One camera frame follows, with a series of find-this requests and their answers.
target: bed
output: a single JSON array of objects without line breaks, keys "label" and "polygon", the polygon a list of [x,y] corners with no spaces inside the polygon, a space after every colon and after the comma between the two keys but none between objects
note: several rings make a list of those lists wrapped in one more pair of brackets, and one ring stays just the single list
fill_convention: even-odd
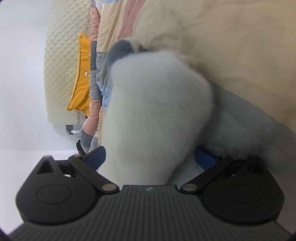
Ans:
[{"label": "bed", "polygon": [[[73,88],[77,62],[73,60],[72,51],[75,51],[78,34],[85,31],[89,4],[83,0],[55,1],[44,79],[47,111],[52,123],[84,122],[83,114],[75,110],[67,112],[65,106]],[[104,112],[112,89],[105,65],[110,47],[119,39],[134,37],[147,49],[175,51],[211,81],[215,92],[216,108],[202,135],[202,146],[217,155],[235,158],[260,155],[285,194],[278,222],[294,232],[296,3],[104,0],[93,2],[92,8],[99,23],[91,40],[90,98],[97,101],[91,103],[90,115],[94,116],[89,117],[83,127],[82,139],[87,148],[100,144]],[[55,19],[58,15],[63,16],[63,23]],[[69,27],[68,22],[77,24]],[[63,41],[55,44],[58,47],[53,46],[53,38]],[[56,57],[59,55],[57,48],[61,49],[60,59]],[[65,50],[66,58],[61,54]],[[57,78],[52,78],[54,70]]]}]

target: patchwork blanket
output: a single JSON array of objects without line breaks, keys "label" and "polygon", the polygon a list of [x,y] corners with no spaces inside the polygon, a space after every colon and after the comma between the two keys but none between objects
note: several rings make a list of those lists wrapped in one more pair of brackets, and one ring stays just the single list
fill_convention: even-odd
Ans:
[{"label": "patchwork blanket", "polygon": [[235,158],[260,155],[284,191],[278,222],[290,232],[296,230],[295,12],[289,0],[105,0],[96,46],[101,110],[112,89],[105,58],[121,38],[175,51],[211,80],[217,107],[203,147]]}]

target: fluffy white fabric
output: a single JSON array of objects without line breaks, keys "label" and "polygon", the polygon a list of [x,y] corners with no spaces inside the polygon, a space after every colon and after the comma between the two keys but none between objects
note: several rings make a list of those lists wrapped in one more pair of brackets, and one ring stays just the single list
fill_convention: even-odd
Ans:
[{"label": "fluffy white fabric", "polygon": [[168,51],[130,55],[110,74],[98,172],[120,187],[165,184],[198,144],[213,107],[210,84]]}]

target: screw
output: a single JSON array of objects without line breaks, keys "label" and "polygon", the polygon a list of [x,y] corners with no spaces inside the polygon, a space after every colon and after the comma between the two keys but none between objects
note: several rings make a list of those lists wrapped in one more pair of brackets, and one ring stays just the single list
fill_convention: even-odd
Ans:
[{"label": "screw", "polygon": [[106,192],[111,192],[116,190],[117,186],[113,183],[107,183],[102,186],[103,190]]},{"label": "screw", "polygon": [[197,186],[193,183],[186,183],[185,185],[182,186],[182,188],[184,191],[192,192],[197,189]]}]

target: pink fabric patch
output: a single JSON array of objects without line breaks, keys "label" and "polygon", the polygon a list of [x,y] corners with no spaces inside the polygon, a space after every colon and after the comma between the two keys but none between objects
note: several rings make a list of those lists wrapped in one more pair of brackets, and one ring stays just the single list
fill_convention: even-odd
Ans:
[{"label": "pink fabric patch", "polygon": [[133,35],[133,25],[144,2],[145,0],[127,0],[121,30],[117,38],[118,40]]},{"label": "pink fabric patch", "polygon": [[98,9],[96,6],[91,6],[89,8],[89,14],[91,17],[91,33],[90,33],[90,39],[91,42],[96,41],[98,38],[98,32],[99,32],[99,26],[101,22],[101,16],[99,14]]},{"label": "pink fabric patch", "polygon": [[86,120],[83,130],[86,134],[93,136],[96,133],[96,129],[99,121],[99,113],[101,108],[101,100],[91,99],[90,114]]}]

